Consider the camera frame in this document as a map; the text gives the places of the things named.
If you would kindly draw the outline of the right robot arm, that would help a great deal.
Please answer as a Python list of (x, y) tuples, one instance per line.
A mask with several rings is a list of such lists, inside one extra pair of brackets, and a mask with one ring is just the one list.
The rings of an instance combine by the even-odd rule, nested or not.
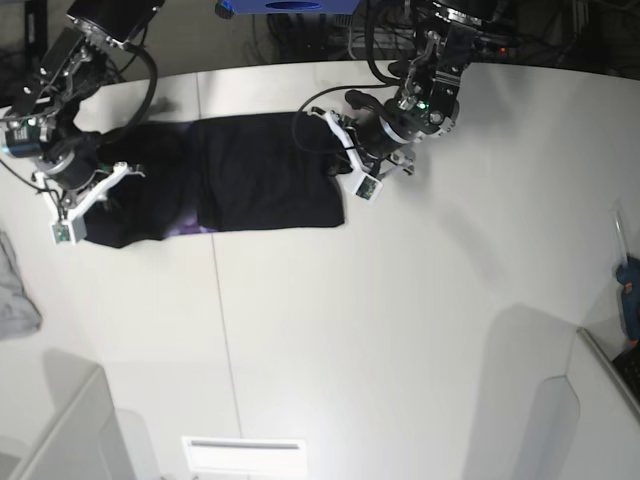
[[(29, 159), (65, 191), (85, 188), (99, 169), (97, 151), (138, 125), (158, 83), (156, 62), (134, 39), (164, 6), (162, 1), (75, 1), (63, 29), (1, 118), (1, 147), (10, 157)], [(143, 61), (149, 73), (145, 96), (114, 133), (75, 125), (80, 104), (116, 77), (109, 50)]]

